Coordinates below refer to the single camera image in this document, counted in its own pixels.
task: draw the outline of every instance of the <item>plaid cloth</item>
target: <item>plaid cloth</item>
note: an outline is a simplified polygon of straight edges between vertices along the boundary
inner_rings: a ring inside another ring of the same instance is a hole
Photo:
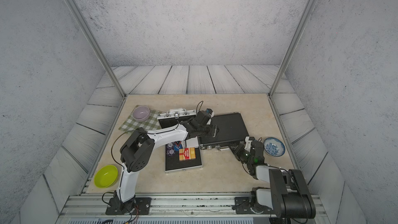
[[[135,130],[138,127],[143,127],[145,130],[148,130],[148,131],[162,129],[160,127],[159,121],[157,120],[157,117],[158,117],[158,114],[161,114],[164,112],[154,110],[154,109],[149,109],[149,111],[150,111],[149,118],[144,122],[135,121],[135,119],[132,117],[132,112],[131,112],[130,116],[126,119],[126,121],[122,124],[122,126],[119,127],[119,130],[121,130],[123,132],[127,132],[130,130]]]

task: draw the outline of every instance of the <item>vent grille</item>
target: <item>vent grille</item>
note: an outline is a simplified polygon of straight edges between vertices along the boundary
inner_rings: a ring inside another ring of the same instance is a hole
[[[106,220],[114,220],[107,224],[124,224],[129,218],[72,218],[69,224],[101,224]],[[142,218],[137,224],[253,224],[253,218]]]

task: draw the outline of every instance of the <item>marble surface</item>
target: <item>marble surface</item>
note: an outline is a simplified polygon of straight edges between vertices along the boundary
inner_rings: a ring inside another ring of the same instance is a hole
[[[118,167],[110,155],[114,140],[123,132],[118,130],[136,105],[146,105],[153,109],[167,111],[184,107],[195,109],[198,102],[204,101],[202,108],[211,108],[216,114],[240,112],[246,128],[251,136],[256,138],[276,137],[283,141],[279,127],[268,103],[266,94],[233,94],[233,95],[129,95],[123,110],[112,131],[110,140],[105,147],[96,172],[105,165],[113,164]],[[117,140],[113,154],[120,158],[120,147],[129,135]],[[140,172],[137,192],[241,192],[251,191],[252,187],[267,187],[266,182],[253,179],[246,174],[242,165],[229,150],[202,150],[202,169],[166,174],[164,172],[164,147],[153,151],[147,166]],[[266,162],[273,166],[286,169],[293,168],[289,153],[281,157],[270,157],[264,153]],[[106,189],[95,187],[91,181],[87,193],[101,193],[116,189],[116,184]]]

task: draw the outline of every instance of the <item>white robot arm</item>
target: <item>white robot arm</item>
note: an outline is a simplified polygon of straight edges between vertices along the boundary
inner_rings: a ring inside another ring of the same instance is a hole
[[[146,131],[138,128],[120,149],[122,174],[119,186],[114,193],[120,205],[131,201],[135,196],[135,186],[140,170],[148,163],[152,150],[162,145],[183,141],[198,136],[215,137],[218,131],[211,124],[214,112],[211,109],[200,111],[196,117],[181,121],[173,127],[156,131]]]
[[[300,170],[285,170],[266,164],[263,155],[264,143],[253,137],[247,137],[245,144],[241,143],[230,149],[238,161],[246,164],[248,173],[254,179],[270,184],[269,189],[252,189],[248,201],[251,211],[259,214],[266,206],[273,209],[278,218],[315,217],[315,204]]]

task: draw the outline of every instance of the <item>lavender bowl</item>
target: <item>lavender bowl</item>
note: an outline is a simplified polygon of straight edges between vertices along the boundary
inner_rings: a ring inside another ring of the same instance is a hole
[[[132,117],[138,122],[146,121],[149,118],[149,108],[146,106],[139,106],[132,111]]]

